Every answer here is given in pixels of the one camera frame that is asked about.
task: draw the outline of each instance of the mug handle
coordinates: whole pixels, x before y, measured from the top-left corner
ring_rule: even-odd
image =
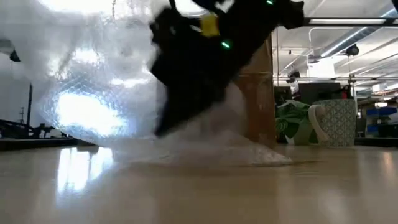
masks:
[[[324,116],[325,114],[326,108],[322,105],[313,105],[310,106],[310,108],[308,109],[308,118],[310,119],[310,122],[318,136],[319,141],[329,141],[330,139],[329,135],[322,130],[317,120],[318,116]]]

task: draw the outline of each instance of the bubble wrap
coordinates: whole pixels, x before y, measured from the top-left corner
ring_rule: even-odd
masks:
[[[131,149],[133,161],[288,164],[248,141],[244,99],[227,102],[154,139],[165,87],[148,71],[155,47],[148,28],[165,0],[0,0],[0,39],[11,40],[25,76],[43,94],[37,110],[53,126],[102,146]],[[203,14],[177,0],[183,14]]]

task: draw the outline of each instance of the yellow tag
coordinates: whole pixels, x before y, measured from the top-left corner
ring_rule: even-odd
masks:
[[[201,33],[205,37],[214,37],[220,35],[217,24],[217,16],[210,14],[205,16],[200,21]]]

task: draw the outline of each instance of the green led light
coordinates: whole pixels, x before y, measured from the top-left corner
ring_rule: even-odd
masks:
[[[223,41],[221,44],[226,49],[230,49],[231,48],[231,45],[229,43],[225,42],[225,41]]]

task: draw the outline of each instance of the table surface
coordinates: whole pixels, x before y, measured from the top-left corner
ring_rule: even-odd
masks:
[[[129,152],[0,153],[2,223],[398,223],[398,151],[279,147],[283,167],[167,167]]]

